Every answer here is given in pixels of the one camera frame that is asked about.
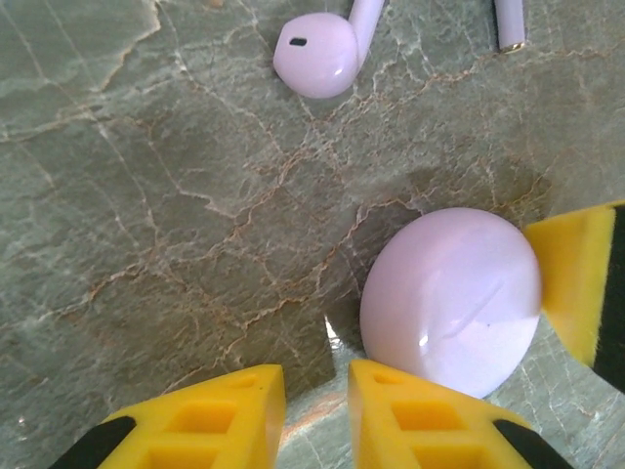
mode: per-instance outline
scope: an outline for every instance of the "black rubber pad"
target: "black rubber pad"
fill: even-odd
[[[119,417],[89,430],[50,469],[97,469],[137,426],[132,417]]]
[[[493,424],[532,469],[573,469],[533,430],[510,420],[495,420]]]
[[[625,393],[625,206],[615,207],[599,343],[593,371]]]

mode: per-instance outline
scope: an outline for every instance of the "earbud tip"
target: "earbud tip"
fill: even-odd
[[[313,99],[340,95],[358,74],[355,32],[347,20],[313,13],[284,25],[273,55],[278,76],[296,93]]]

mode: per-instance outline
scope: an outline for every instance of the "countertop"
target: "countertop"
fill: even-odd
[[[279,362],[278,468],[351,467],[360,289],[450,206],[524,224],[625,195],[625,2],[391,0],[354,88],[301,99],[281,26],[345,0],[0,1],[0,467],[44,469],[123,405]],[[489,400],[578,469],[625,400],[541,321]]]

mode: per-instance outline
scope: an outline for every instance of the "rectangular slot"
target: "rectangular slot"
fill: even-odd
[[[414,455],[421,469],[494,469],[484,448],[467,445],[418,447]]]
[[[393,403],[393,414],[399,428],[405,432],[465,428],[451,405],[436,401]]]
[[[183,407],[167,427],[168,432],[226,433],[236,404],[231,402],[196,402]]]
[[[156,447],[149,451],[146,469],[210,469],[216,457],[212,448]]]
[[[395,378],[394,376],[389,376],[387,374],[376,373],[373,375],[373,380],[379,384],[401,384],[402,381]]]

